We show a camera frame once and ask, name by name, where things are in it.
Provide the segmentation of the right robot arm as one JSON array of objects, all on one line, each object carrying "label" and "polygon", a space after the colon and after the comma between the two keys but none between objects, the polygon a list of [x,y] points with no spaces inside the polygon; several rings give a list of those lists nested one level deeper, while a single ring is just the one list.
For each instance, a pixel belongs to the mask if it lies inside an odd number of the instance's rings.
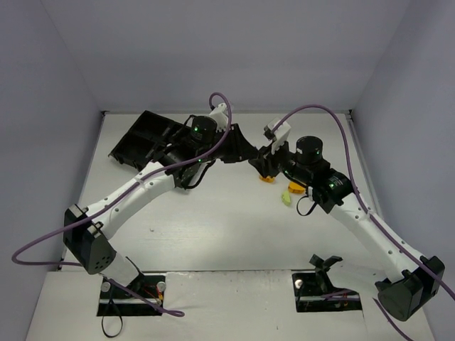
[{"label": "right robot arm", "polygon": [[323,158],[320,138],[301,137],[294,152],[288,143],[279,148],[263,146],[249,163],[264,178],[281,173],[304,186],[308,198],[345,226],[377,259],[385,278],[375,282],[376,296],[392,317],[409,320],[437,294],[445,270],[443,262],[437,256],[427,258],[408,245],[367,208],[351,180]]}]

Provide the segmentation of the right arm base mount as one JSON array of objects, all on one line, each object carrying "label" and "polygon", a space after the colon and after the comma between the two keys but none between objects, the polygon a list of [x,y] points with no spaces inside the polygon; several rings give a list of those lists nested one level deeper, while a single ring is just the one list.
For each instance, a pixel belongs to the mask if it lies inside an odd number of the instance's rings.
[{"label": "right arm base mount", "polygon": [[358,292],[335,287],[328,276],[331,267],[342,261],[340,256],[322,259],[314,254],[309,261],[313,270],[291,275],[296,312],[342,313],[363,309]]}]

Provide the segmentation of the lime green curved brick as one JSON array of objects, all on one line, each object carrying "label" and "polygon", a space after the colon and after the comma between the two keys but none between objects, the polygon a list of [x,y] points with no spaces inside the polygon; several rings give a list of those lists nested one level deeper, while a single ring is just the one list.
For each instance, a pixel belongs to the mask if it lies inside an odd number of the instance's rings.
[{"label": "lime green curved brick", "polygon": [[287,207],[289,207],[291,205],[291,197],[290,197],[290,194],[289,194],[289,192],[287,190],[282,192],[281,200],[282,200],[282,203],[284,205],[286,205]]}]

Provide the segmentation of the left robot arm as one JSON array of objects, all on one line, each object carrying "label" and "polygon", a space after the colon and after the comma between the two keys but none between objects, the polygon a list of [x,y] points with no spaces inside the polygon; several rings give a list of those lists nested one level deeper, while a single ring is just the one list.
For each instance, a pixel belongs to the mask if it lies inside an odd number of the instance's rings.
[{"label": "left robot arm", "polygon": [[158,196],[198,186],[217,160],[239,163],[257,156],[237,124],[220,128],[212,116],[189,119],[187,126],[143,112],[110,153],[137,175],[99,202],[65,211],[64,244],[88,274],[126,287],[140,282],[143,273],[109,242],[119,228]]}]

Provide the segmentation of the orange boat-shaped brick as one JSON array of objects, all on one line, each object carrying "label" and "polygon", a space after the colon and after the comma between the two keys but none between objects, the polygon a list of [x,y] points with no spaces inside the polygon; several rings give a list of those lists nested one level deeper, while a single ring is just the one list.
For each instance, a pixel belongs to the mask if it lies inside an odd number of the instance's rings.
[{"label": "orange boat-shaped brick", "polygon": [[270,175],[268,176],[259,175],[259,179],[265,183],[274,183],[276,178]]}]

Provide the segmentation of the orange oval brick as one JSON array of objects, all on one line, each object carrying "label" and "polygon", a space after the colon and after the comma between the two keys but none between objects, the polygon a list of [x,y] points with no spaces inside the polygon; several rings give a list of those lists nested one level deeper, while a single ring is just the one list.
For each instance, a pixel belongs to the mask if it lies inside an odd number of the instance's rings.
[{"label": "orange oval brick", "polygon": [[306,193],[306,188],[302,185],[299,185],[295,182],[290,182],[288,185],[288,191],[291,194],[303,195]]}]

